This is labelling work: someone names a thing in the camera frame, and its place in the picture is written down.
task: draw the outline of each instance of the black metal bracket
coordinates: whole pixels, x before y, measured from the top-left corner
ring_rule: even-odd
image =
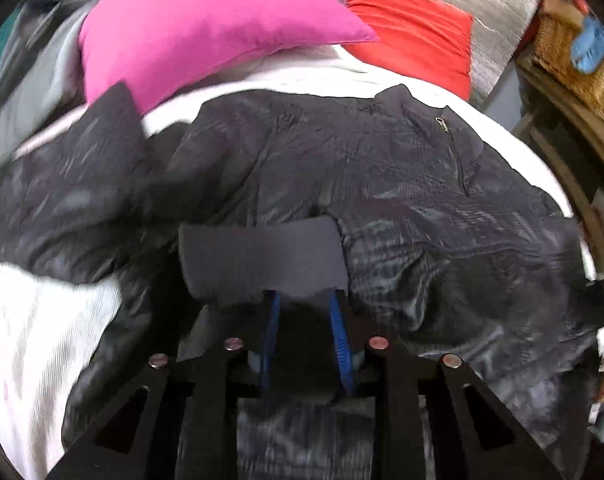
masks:
[[[275,297],[265,293],[244,326],[199,358],[170,364],[153,356],[47,480],[237,480],[237,399],[259,397],[268,384]],[[343,291],[335,297],[351,352],[352,394],[376,398],[372,479],[425,479],[425,444],[438,480],[561,478],[459,357],[413,356],[356,315]]]

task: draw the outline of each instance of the pink pillow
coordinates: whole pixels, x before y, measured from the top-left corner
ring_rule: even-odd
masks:
[[[124,80],[140,113],[282,48],[375,40],[337,0],[101,0],[80,32],[88,103]]]

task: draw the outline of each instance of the zipper pull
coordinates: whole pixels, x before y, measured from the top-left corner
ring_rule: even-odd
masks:
[[[440,127],[446,132],[448,133],[448,126],[447,123],[444,122],[444,119],[442,119],[441,117],[436,117],[435,118],[436,122],[440,125]]]

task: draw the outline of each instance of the wooden plank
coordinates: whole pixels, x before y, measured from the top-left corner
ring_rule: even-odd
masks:
[[[520,74],[578,129],[604,163],[604,123],[593,115],[568,89],[540,67],[533,64],[530,54],[517,60]]]
[[[595,268],[598,273],[604,274],[604,228],[593,210],[591,202],[583,192],[575,175],[544,135],[533,124],[528,128],[528,133],[531,140],[540,147],[540,151],[544,154],[551,171],[556,175],[560,185],[578,209],[576,213],[584,222],[587,242],[595,262]]]

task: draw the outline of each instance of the black jacket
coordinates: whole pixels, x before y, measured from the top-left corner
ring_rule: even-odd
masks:
[[[174,352],[197,315],[176,262],[180,222],[319,214],[338,225],[354,300],[410,351],[461,355],[560,471],[579,471],[597,364],[582,366],[596,323],[575,221],[453,111],[403,86],[372,99],[240,92],[145,140],[118,85],[0,172],[0,261],[73,283],[115,272],[122,287],[68,400],[65,445],[148,355]],[[366,478],[365,415],[243,410],[244,478]]]

